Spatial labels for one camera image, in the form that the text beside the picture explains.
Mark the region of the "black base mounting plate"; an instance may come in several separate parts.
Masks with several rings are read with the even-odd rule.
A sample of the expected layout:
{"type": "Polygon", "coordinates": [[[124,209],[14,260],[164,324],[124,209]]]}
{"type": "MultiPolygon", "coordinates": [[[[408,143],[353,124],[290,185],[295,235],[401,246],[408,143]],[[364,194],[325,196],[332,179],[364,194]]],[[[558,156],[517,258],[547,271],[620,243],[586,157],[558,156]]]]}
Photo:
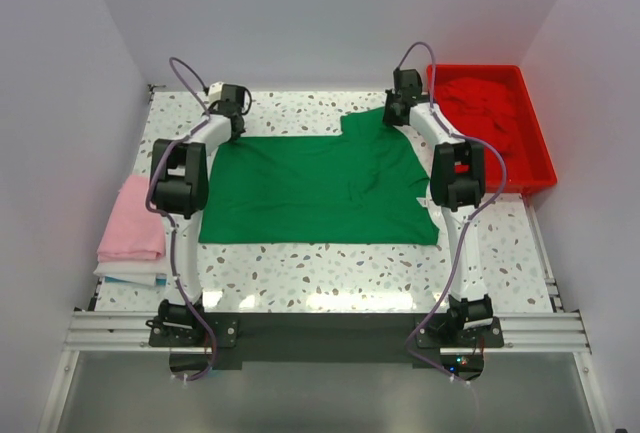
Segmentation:
{"type": "Polygon", "coordinates": [[[239,370],[248,363],[409,363],[466,367],[456,351],[477,355],[504,346],[498,319],[456,330],[447,315],[423,324],[411,313],[206,313],[198,323],[186,309],[147,320],[149,344],[170,352],[173,372],[211,365],[239,370]]]}

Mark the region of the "folded white t shirt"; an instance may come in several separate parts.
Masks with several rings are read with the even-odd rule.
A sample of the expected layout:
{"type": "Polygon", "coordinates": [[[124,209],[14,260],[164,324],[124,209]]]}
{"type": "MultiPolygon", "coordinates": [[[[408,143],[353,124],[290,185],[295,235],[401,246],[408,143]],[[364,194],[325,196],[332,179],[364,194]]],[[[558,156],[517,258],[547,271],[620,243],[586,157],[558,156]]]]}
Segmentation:
{"type": "Polygon", "coordinates": [[[94,270],[94,274],[103,277],[107,274],[171,274],[169,261],[166,258],[159,260],[131,260],[131,261],[109,261],[99,262],[94,270]]]}

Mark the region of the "red t shirt in bin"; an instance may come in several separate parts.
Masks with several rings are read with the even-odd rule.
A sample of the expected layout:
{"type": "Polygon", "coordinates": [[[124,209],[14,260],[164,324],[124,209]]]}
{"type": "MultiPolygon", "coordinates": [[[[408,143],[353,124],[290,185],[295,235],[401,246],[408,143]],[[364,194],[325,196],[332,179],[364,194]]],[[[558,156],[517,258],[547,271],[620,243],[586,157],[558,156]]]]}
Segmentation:
{"type": "Polygon", "coordinates": [[[530,176],[513,87],[498,81],[461,77],[437,86],[436,99],[462,134],[490,143],[501,154],[510,182],[522,183],[530,176]]]}

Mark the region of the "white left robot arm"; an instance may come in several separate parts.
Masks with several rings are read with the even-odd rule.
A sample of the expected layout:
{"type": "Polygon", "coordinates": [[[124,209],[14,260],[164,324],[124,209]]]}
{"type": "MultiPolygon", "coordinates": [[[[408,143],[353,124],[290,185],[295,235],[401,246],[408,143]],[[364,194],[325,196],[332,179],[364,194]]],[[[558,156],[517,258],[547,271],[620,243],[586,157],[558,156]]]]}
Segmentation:
{"type": "Polygon", "coordinates": [[[201,220],[209,198],[208,158],[245,132],[253,98],[240,85],[216,83],[205,90],[201,120],[184,135],[158,139],[152,149],[145,207],[165,226],[169,262],[164,299],[148,326],[171,345],[204,346],[215,351],[215,334],[204,318],[197,271],[201,220]]]}

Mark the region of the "green t shirt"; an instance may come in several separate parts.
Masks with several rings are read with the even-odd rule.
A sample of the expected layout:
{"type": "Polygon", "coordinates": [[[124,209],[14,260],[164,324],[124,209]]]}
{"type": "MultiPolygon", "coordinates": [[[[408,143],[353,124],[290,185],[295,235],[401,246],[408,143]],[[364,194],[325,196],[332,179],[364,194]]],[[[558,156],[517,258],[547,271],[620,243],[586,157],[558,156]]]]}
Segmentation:
{"type": "Polygon", "coordinates": [[[429,177],[382,109],[346,115],[338,136],[245,137],[212,163],[202,244],[433,246],[429,177]]]}

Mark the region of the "aluminium frame rail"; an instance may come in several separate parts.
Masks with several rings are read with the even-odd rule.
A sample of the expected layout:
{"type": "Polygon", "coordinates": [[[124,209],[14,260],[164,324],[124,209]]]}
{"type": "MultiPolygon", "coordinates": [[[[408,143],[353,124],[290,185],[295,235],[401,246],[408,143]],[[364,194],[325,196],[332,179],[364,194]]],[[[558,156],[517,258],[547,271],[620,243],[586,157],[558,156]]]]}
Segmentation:
{"type": "MultiPolygon", "coordinates": [[[[480,219],[505,345],[472,386],[409,363],[248,363],[187,383],[149,344],[158,288],[104,282],[76,312],[44,432],[596,432],[590,345],[564,310],[535,210],[504,196],[480,219]]],[[[445,244],[203,247],[205,304],[229,313],[411,313],[438,299],[445,244]]]]}

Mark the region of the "red plastic bin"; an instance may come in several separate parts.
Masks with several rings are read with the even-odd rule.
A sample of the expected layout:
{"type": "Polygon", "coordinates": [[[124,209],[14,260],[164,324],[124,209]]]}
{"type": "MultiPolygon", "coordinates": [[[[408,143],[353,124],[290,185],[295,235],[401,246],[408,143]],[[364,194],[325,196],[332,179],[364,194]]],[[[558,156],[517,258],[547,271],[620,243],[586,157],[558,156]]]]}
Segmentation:
{"type": "Polygon", "coordinates": [[[507,193],[533,195],[557,184],[529,92],[515,65],[427,68],[435,101],[463,134],[490,143],[507,167],[507,193]]]}

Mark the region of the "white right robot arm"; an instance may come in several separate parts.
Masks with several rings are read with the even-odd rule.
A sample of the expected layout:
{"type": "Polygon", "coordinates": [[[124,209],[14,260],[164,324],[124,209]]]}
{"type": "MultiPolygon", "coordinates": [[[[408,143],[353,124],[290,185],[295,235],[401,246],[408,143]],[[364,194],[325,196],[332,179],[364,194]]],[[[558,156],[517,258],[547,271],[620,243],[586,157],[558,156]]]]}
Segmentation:
{"type": "Polygon", "coordinates": [[[433,149],[429,191],[432,202],[441,209],[449,241],[451,273],[441,294],[448,309],[431,314],[418,330],[442,344],[469,345],[494,319],[483,278],[477,223],[486,193],[485,145],[449,122],[423,91],[415,69],[393,70],[383,123],[413,128],[433,149]]]}

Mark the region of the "folded pink t shirt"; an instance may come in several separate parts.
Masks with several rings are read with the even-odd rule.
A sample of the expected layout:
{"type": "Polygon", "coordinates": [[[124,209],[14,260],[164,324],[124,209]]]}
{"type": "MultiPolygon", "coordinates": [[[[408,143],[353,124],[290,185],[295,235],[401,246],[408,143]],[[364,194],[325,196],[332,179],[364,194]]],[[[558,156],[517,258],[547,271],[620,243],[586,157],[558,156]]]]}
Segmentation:
{"type": "Polygon", "coordinates": [[[97,249],[99,262],[154,261],[165,255],[165,230],[146,207],[149,181],[130,175],[121,189],[97,249]]]}

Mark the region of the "folded teal t shirt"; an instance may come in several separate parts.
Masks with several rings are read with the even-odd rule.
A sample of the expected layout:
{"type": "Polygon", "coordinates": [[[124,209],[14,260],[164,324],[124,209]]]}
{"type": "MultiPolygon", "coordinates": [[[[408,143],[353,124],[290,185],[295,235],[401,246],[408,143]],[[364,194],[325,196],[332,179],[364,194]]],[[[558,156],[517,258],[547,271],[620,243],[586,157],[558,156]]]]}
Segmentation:
{"type": "Polygon", "coordinates": [[[104,275],[103,278],[109,282],[129,283],[129,284],[134,284],[139,286],[148,286],[148,287],[164,286],[166,284],[165,275],[107,274],[107,275],[104,275]]]}

